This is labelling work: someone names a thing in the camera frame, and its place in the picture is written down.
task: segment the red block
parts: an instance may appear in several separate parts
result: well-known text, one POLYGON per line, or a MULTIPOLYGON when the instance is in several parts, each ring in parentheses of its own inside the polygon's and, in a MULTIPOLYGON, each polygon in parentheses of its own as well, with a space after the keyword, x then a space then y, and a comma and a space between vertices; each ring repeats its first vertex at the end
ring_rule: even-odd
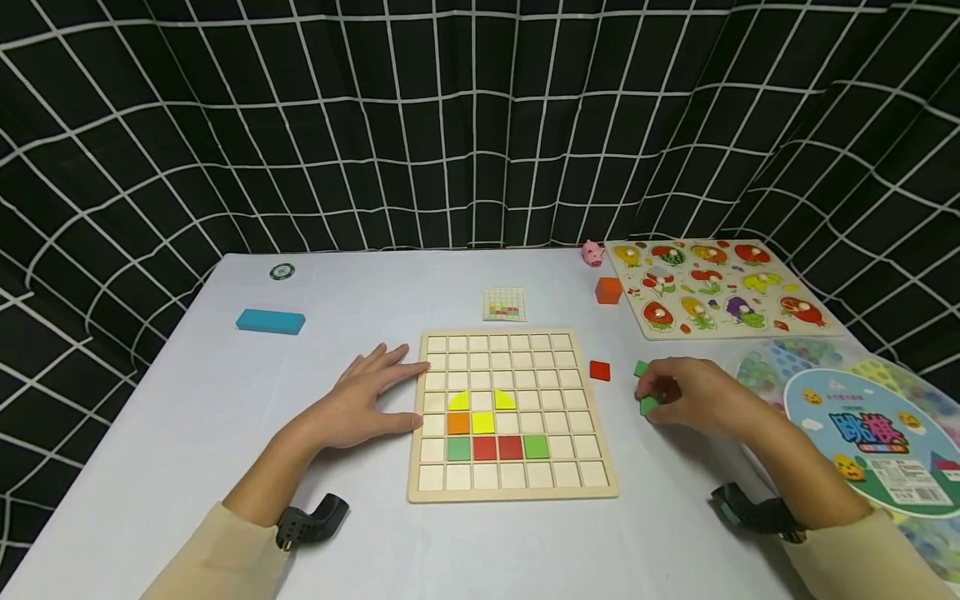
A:
POLYGON ((600 277, 593 293, 596 294, 597 301, 601 304, 616 304, 620 302, 623 286, 620 285, 620 280, 616 277, 600 277))
POLYGON ((493 436, 473 438, 473 460, 496 460, 496 439, 494 439, 493 436))
POLYGON ((496 440, 500 444, 501 461, 523 459, 523 442, 520 440, 520 436, 500 436, 496 440))
POLYGON ((610 363, 601 363, 598 360, 590 361, 590 379, 610 381, 610 363))

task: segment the black and white grid backdrop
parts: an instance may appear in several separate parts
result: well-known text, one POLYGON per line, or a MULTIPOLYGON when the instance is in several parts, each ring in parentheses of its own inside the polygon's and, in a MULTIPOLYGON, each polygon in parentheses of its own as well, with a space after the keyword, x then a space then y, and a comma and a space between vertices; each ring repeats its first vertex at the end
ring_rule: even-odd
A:
POLYGON ((3 0, 0 587, 227 252, 759 237, 960 396, 958 25, 956 2, 3 0))

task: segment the green round token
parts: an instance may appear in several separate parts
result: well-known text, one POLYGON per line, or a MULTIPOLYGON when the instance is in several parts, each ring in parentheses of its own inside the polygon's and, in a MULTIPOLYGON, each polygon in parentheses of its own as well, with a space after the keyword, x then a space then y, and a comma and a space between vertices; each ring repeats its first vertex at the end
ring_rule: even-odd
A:
POLYGON ((280 263, 270 270, 270 279, 275 279, 277 281, 289 279, 290 277, 294 276, 294 272, 296 270, 297 269, 289 262, 280 263))

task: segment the pink pig toy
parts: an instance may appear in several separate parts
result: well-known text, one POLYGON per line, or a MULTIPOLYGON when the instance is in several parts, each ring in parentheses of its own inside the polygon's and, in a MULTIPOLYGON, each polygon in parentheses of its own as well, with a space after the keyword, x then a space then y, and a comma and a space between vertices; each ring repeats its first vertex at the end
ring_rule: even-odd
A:
POLYGON ((589 240, 587 240, 584 247, 580 250, 580 255, 584 258, 584 262, 591 267, 599 267, 603 261, 603 249, 600 248, 600 245, 596 242, 589 240))

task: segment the blue rectangular block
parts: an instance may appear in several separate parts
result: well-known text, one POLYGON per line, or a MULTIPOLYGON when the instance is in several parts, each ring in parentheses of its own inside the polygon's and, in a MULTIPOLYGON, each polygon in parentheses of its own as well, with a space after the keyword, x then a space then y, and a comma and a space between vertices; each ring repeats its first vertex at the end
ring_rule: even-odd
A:
POLYGON ((304 323, 306 323, 306 317, 300 313, 281 313, 275 310, 245 308, 240 318, 237 319, 237 328, 246 331, 297 335, 304 323))

